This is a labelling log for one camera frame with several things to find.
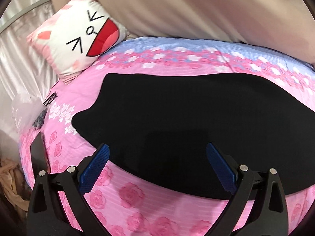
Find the black pants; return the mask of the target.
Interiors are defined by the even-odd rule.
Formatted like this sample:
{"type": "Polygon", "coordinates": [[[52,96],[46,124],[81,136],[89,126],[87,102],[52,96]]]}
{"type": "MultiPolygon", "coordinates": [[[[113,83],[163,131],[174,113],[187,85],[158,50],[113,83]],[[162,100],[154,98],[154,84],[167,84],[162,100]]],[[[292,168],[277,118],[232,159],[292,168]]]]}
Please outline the black pants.
{"type": "Polygon", "coordinates": [[[254,171],[275,168],[287,195],[314,185],[314,112],[259,76],[107,74],[71,123],[119,168],[173,191],[229,198],[209,143],[254,171]]]}

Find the tan crumpled cloth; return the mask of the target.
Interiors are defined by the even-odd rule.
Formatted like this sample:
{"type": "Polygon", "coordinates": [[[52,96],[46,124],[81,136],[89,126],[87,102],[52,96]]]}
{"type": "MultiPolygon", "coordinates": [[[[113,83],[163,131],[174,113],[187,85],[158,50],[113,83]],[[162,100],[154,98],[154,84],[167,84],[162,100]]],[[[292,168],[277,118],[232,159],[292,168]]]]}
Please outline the tan crumpled cloth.
{"type": "Polygon", "coordinates": [[[1,187],[5,197],[14,208],[28,211],[29,201],[22,197],[24,182],[24,175],[17,162],[1,159],[1,187]]]}

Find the black smartphone red case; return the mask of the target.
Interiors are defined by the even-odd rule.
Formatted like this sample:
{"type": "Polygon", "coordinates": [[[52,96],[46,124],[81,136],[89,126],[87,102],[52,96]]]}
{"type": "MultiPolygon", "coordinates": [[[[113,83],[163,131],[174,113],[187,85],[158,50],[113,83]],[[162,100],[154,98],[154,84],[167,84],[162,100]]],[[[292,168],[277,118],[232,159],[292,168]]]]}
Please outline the black smartphone red case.
{"type": "Polygon", "coordinates": [[[44,134],[42,132],[39,132],[31,143],[31,164],[34,178],[39,175],[40,171],[51,172],[44,134]]]}

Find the clear plastic bag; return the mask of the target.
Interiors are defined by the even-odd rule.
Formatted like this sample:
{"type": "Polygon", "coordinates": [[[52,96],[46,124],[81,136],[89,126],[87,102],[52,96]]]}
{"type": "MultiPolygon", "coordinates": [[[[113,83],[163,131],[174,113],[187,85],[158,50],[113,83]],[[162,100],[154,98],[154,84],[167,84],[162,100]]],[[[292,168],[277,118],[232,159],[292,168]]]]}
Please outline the clear plastic bag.
{"type": "Polygon", "coordinates": [[[47,107],[36,96],[22,93],[12,101],[12,118],[19,134],[33,129],[40,129],[45,120],[47,107]]]}

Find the silver satin curtain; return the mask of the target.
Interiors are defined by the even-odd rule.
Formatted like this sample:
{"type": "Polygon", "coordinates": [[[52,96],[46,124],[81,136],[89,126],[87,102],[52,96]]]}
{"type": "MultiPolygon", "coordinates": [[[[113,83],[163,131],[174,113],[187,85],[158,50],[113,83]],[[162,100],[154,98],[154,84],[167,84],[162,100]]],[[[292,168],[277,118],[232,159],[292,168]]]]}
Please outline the silver satin curtain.
{"type": "Polygon", "coordinates": [[[8,0],[1,15],[1,135],[17,138],[11,103],[17,94],[44,98],[57,76],[27,44],[27,36],[51,17],[50,0],[8,0]]]}

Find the white cat face pillow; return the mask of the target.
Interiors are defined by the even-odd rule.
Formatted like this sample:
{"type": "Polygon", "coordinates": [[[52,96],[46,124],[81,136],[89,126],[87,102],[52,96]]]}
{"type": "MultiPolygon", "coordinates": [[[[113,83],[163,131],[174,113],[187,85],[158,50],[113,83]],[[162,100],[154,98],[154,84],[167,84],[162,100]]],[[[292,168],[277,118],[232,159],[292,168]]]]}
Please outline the white cat face pillow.
{"type": "Polygon", "coordinates": [[[27,36],[64,84],[128,35],[97,0],[70,0],[27,36]]]}

